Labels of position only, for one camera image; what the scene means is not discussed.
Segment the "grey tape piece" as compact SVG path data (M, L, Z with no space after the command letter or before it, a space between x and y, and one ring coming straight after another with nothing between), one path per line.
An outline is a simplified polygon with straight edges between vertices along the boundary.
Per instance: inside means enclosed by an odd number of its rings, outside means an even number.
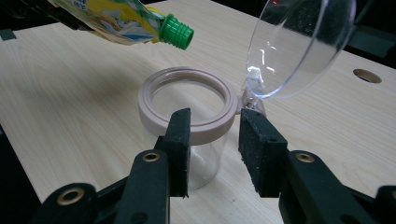
M10 29L0 30L0 41L7 41L15 38L16 36L14 35L12 30Z

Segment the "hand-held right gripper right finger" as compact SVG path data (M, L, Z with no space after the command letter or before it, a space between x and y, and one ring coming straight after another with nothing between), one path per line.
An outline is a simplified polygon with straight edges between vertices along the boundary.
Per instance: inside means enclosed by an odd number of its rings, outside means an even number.
M241 111L238 150L259 195L279 199L285 224L374 224L320 157L288 150L262 113Z

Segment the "clear glass cup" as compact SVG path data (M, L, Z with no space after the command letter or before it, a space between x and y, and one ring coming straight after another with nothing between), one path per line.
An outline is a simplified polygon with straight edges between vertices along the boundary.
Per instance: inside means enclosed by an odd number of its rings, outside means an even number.
M250 40L241 96L219 75L185 66L164 69L146 79L139 90L143 125L158 136L180 127L193 146L217 141L242 109L263 112L263 99L288 98L317 81L345 46L356 7L356 0L270 0ZM223 108L216 116L195 122L185 108L169 117L161 114L154 107L154 96L183 82L218 93Z

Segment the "yellow spout pouch green cap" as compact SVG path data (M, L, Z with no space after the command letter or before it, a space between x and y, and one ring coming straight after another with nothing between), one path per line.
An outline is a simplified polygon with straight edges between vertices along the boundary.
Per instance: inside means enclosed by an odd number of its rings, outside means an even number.
M163 42L185 50L194 31L173 14L140 0L49 0L110 42L133 45Z

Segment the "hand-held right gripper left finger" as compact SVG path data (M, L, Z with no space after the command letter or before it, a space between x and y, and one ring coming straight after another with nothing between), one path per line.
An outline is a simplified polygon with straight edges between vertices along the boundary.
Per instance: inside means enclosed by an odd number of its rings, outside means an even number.
M169 224L170 199L188 195L190 135L191 111L174 112L155 148L134 158L114 224Z

